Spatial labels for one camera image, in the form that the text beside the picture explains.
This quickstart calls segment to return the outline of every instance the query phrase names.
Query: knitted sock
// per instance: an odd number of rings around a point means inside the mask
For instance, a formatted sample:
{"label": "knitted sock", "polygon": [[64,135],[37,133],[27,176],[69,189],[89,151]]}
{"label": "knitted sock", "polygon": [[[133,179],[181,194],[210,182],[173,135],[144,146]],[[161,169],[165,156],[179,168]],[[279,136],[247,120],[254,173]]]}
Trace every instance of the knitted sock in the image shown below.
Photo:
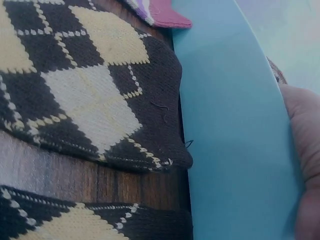
{"label": "knitted sock", "polygon": [[174,11],[171,0],[125,0],[151,26],[191,28],[192,22]]}
{"label": "knitted sock", "polygon": [[188,212],[75,203],[0,186],[1,240],[190,240]]}
{"label": "knitted sock", "polygon": [[164,43],[90,0],[0,0],[0,32],[0,128],[121,170],[192,165]]}

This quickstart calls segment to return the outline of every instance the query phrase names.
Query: wooden table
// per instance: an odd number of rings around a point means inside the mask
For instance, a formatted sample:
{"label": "wooden table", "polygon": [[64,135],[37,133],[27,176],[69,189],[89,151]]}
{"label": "wooden table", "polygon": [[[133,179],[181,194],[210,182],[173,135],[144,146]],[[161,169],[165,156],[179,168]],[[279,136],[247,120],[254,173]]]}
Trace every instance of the wooden table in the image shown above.
{"label": "wooden table", "polygon": [[[172,47],[170,30],[149,27],[123,1],[93,2]],[[190,209],[186,171],[124,173],[42,150],[3,131],[0,131],[0,143],[0,185],[77,202],[141,203],[164,210]]]}

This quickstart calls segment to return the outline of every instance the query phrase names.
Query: light blue paper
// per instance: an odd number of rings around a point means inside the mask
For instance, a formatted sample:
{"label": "light blue paper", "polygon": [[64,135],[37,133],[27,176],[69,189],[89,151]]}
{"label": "light blue paper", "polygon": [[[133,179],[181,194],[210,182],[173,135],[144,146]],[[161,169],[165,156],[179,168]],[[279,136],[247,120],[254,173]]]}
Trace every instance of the light blue paper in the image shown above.
{"label": "light blue paper", "polygon": [[233,0],[175,0],[195,240],[293,240],[303,190],[272,71]]}

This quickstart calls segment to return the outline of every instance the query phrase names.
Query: hand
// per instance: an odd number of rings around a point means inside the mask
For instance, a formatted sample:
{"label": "hand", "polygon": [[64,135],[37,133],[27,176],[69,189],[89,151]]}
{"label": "hand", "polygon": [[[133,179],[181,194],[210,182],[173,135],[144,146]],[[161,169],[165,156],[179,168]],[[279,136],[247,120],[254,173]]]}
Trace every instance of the hand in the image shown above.
{"label": "hand", "polygon": [[296,240],[320,240],[320,96],[281,84],[306,185],[296,220]]}

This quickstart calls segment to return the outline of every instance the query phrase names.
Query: loose thread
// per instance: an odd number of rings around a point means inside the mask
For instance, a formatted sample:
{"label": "loose thread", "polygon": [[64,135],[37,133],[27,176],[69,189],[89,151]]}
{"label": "loose thread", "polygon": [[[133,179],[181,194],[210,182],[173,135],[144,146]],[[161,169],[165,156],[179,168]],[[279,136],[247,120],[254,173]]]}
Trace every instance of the loose thread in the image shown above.
{"label": "loose thread", "polygon": [[167,107],[167,106],[160,106],[160,105],[158,105],[158,104],[155,104],[154,102],[150,102],[152,105],[154,105],[154,106],[156,106],[156,107],[158,107],[158,108],[161,108],[161,109],[166,109],[166,113],[164,114],[164,116],[163,116],[163,121],[167,124],[168,122],[167,122],[167,120],[166,120],[166,116],[167,116],[167,113],[169,112],[169,108]]}
{"label": "loose thread", "polygon": [[191,144],[194,142],[194,140],[190,140],[184,143],[185,148],[189,148],[191,146]]}

